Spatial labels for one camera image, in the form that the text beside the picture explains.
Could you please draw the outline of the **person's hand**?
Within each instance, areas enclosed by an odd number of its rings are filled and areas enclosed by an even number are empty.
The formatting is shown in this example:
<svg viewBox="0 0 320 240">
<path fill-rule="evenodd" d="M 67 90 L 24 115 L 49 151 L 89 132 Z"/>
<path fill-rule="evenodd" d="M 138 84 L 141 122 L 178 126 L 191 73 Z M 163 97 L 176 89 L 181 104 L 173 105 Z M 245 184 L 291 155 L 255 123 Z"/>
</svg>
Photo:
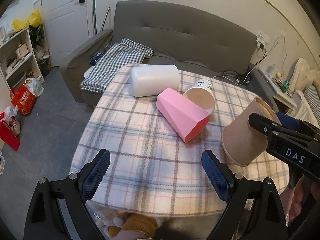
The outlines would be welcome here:
<svg viewBox="0 0 320 240">
<path fill-rule="evenodd" d="M 300 178 L 294 188 L 287 188 L 280 194 L 280 200 L 284 209 L 284 215 L 287 225 L 301 213 L 302 201 L 305 197 L 303 181 L 304 177 Z"/>
</svg>

